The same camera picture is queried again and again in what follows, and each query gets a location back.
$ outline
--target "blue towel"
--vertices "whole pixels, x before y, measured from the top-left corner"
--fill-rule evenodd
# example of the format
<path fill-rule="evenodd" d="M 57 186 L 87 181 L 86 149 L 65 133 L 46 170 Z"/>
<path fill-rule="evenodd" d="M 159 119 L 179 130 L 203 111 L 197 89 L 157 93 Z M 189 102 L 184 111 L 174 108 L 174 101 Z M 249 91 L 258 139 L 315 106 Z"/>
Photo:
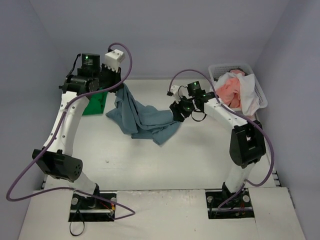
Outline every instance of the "blue towel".
<path fill-rule="evenodd" d="M 142 105 L 134 99 L 127 85 L 124 84 L 115 96 L 115 109 L 106 116 L 114 120 L 124 134 L 131 134 L 133 139 L 152 139 L 162 145 L 178 130 L 180 122 L 174 121 L 170 110 Z"/>

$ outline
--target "lavender wall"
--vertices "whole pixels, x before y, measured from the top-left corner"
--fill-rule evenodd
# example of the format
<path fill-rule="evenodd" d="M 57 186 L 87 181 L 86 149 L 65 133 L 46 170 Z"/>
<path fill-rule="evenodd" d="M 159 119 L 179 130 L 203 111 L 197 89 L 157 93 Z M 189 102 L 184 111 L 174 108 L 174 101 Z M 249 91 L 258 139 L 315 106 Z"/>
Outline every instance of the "lavender wall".
<path fill-rule="evenodd" d="M 208 72 L 214 63 L 253 65 L 289 0 L 30 2 L 66 66 L 79 51 L 102 55 L 122 42 L 133 54 L 130 78 L 154 79 L 186 68 Z"/>
<path fill-rule="evenodd" d="M 57 86 L 67 70 L 26 0 L 0 1 L 0 56 L 0 238 L 15 240 L 29 201 L 7 202 L 5 195 L 48 137 L 59 108 Z M 13 197 L 38 189 L 42 177 L 33 167 Z"/>
<path fill-rule="evenodd" d="M 254 71 L 268 99 L 259 116 L 303 231 L 319 239 L 320 1 L 291 0 Z"/>

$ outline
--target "laundry basket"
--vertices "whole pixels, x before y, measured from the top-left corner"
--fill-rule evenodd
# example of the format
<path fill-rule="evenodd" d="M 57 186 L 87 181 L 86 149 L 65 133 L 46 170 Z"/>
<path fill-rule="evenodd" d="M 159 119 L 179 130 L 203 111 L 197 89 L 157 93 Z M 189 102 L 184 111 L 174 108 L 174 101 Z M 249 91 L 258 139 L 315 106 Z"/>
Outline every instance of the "laundry basket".
<path fill-rule="evenodd" d="M 221 75 L 224 75 L 225 73 L 229 72 L 230 70 L 241 68 L 245 73 L 248 75 L 253 74 L 254 71 L 250 67 L 249 64 L 246 63 L 224 63 L 224 64 L 213 64 L 209 66 L 209 74 L 211 81 L 214 82 L 214 78 L 218 79 Z M 254 91 L 256 95 L 259 98 L 259 105 L 261 109 L 265 108 L 268 105 L 268 101 L 266 99 L 266 96 L 264 92 L 261 89 L 261 86 L 256 78 L 254 76 L 255 85 L 254 85 Z"/>

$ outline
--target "fabric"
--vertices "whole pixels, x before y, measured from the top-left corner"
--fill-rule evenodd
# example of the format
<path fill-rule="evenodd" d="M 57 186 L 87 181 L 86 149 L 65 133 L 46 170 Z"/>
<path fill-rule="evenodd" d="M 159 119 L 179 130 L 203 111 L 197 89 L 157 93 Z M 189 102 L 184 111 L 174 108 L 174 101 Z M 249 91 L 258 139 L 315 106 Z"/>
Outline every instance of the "fabric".
<path fill-rule="evenodd" d="M 170 110 L 142 105 L 134 99 L 127 85 L 124 84 L 115 96 L 115 108 L 106 116 L 114 120 L 124 134 L 131 134 L 133 139 L 152 139 L 162 145 L 178 130 L 180 122 L 173 120 Z"/>
<path fill-rule="evenodd" d="M 216 90 L 222 102 L 232 109 L 241 108 L 240 82 L 237 77 L 226 80 L 225 84 Z"/>
<path fill-rule="evenodd" d="M 232 70 L 220 76 L 214 88 L 225 104 L 232 109 L 241 108 L 245 116 L 252 116 L 260 107 L 254 74 L 245 76 L 240 70 Z"/>

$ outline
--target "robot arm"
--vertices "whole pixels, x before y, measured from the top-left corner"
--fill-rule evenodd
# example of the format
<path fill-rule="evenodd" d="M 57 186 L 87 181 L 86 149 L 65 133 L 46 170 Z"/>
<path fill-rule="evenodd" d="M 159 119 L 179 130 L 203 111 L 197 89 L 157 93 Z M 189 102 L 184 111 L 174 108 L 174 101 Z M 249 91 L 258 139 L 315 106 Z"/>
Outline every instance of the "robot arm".
<path fill-rule="evenodd" d="M 213 92 L 202 90 L 198 81 L 184 86 L 190 98 L 183 96 L 181 87 L 172 86 L 168 92 L 175 98 L 170 106 L 174 120 L 183 122 L 198 109 L 216 119 L 231 134 L 229 154 L 234 164 L 222 185 L 222 190 L 229 197 L 243 185 L 254 165 L 266 153 L 264 137 L 246 120 L 227 112 L 221 106 L 224 103 L 221 100 L 218 103 Z M 260 122 L 256 120 L 255 123 L 261 127 Z"/>
<path fill-rule="evenodd" d="M 72 75 L 79 56 L 82 58 L 82 65 L 77 69 L 77 75 Z M 71 188 L 88 194 L 99 195 L 99 186 L 88 179 L 83 172 L 83 162 L 80 159 L 72 157 L 72 155 L 79 122 L 89 103 L 89 99 L 82 97 L 75 101 L 67 110 L 65 107 L 72 99 L 79 95 L 105 89 L 119 83 L 121 81 L 121 68 L 119 64 L 124 58 L 125 55 L 122 51 L 111 50 L 105 55 L 104 64 L 100 67 L 100 56 L 97 54 L 82 53 L 77 56 L 72 70 L 66 76 L 64 84 L 59 86 L 62 89 L 60 108 L 50 136 L 43 147 L 49 144 L 64 112 L 66 112 L 65 118 L 52 145 L 36 162 L 43 173 L 55 179 L 67 180 Z M 123 84 L 113 91 L 117 91 L 120 88 L 123 88 Z M 35 159 L 40 152 L 41 149 L 35 149 L 32 158 Z"/>

